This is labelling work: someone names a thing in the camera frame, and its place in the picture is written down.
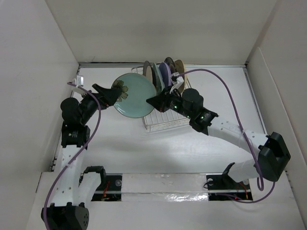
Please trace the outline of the light green rectangular dish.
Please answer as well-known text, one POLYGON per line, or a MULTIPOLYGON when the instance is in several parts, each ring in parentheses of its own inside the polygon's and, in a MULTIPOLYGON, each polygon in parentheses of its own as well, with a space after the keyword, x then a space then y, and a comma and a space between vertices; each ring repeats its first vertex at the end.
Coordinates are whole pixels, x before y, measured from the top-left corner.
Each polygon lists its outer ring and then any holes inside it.
POLYGON ((163 77, 161 74, 161 71, 159 70, 159 67, 153 63, 153 70, 155 72, 155 76, 156 76, 156 90, 157 90, 157 94, 160 94, 163 89, 165 88, 165 84, 163 82, 163 77))

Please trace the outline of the clear glass plate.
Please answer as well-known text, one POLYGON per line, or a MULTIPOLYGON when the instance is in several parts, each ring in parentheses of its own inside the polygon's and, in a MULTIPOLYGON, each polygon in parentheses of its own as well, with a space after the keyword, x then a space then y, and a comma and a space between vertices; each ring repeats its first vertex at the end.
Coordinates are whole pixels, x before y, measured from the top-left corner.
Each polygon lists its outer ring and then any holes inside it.
POLYGON ((154 109, 147 99, 157 95, 154 85, 143 75, 127 73, 119 76, 111 88, 118 88, 121 94, 114 108, 128 118, 142 118, 154 109))

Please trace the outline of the purple plastic plate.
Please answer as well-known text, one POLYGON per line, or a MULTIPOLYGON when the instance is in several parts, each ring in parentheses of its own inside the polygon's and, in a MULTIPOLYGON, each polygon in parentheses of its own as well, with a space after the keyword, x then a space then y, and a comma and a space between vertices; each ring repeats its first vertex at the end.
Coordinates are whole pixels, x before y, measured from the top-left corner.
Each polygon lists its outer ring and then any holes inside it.
POLYGON ((165 87, 169 87, 172 85, 172 80, 171 80, 171 70, 170 67, 165 63, 162 62, 159 64, 159 70, 162 75, 163 83, 165 87))

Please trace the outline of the brown rim cream bowl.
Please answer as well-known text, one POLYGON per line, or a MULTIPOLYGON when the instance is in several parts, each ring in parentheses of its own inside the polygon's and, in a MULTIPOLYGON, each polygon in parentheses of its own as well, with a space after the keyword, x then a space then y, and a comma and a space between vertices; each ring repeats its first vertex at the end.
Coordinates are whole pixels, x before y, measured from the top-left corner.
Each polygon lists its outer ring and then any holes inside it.
POLYGON ((155 83, 155 73, 149 61, 144 62, 142 74, 151 83, 155 83))

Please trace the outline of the dark striped rim plate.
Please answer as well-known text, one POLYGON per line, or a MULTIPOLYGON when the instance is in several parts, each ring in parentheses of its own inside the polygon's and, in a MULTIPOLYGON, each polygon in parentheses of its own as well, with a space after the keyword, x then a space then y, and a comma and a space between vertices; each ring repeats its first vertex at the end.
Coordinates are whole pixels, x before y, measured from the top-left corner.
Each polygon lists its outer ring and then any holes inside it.
POLYGON ((176 65, 171 57, 166 57, 164 63, 169 66, 171 73, 175 73, 177 71, 176 65))

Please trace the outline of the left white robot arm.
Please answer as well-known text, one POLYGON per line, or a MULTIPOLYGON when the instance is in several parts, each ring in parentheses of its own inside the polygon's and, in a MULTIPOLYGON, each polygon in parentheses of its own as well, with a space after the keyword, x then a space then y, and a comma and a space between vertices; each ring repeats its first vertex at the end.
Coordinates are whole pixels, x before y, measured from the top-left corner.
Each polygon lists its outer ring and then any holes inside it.
POLYGON ((89 224, 88 204, 96 190, 107 184, 103 166, 88 166, 82 170, 82 162, 88 145, 97 132, 91 131, 87 122, 95 112, 113 106, 121 95, 118 87, 106 89, 97 84, 95 92, 87 91, 79 85, 69 83, 82 95, 78 101, 69 97, 62 101, 63 124, 61 129, 60 172, 53 182, 41 218, 48 230, 85 230, 89 224))

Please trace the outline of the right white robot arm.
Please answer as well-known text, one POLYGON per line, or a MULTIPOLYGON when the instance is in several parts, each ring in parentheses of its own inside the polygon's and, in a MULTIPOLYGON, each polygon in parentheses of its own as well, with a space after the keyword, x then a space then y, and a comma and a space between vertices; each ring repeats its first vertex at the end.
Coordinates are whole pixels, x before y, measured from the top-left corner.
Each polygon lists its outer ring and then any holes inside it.
POLYGON ((231 123, 203 106, 203 97, 196 89, 182 94, 164 89, 159 95, 146 100, 160 112, 173 110, 189 119, 189 125, 197 132, 222 139, 245 152, 252 158, 228 164, 223 172, 222 184, 233 188, 239 182, 254 179, 277 182, 291 159, 281 134, 256 133, 231 123))

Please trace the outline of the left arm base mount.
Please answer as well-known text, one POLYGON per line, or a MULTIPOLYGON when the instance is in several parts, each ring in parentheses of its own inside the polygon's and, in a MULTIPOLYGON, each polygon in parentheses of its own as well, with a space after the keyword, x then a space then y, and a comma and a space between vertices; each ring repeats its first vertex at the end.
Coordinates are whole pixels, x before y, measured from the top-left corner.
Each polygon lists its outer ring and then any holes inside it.
POLYGON ((121 201, 123 174, 107 174, 106 182, 96 189, 91 201, 121 201))

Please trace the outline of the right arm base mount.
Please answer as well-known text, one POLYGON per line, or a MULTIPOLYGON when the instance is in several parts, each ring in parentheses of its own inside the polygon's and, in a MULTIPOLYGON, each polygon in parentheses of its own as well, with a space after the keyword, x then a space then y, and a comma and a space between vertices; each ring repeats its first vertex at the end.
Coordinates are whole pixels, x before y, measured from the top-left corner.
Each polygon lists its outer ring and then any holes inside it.
POLYGON ((253 200, 249 181, 237 183, 222 174, 207 174, 203 188, 207 189, 209 201, 253 200))

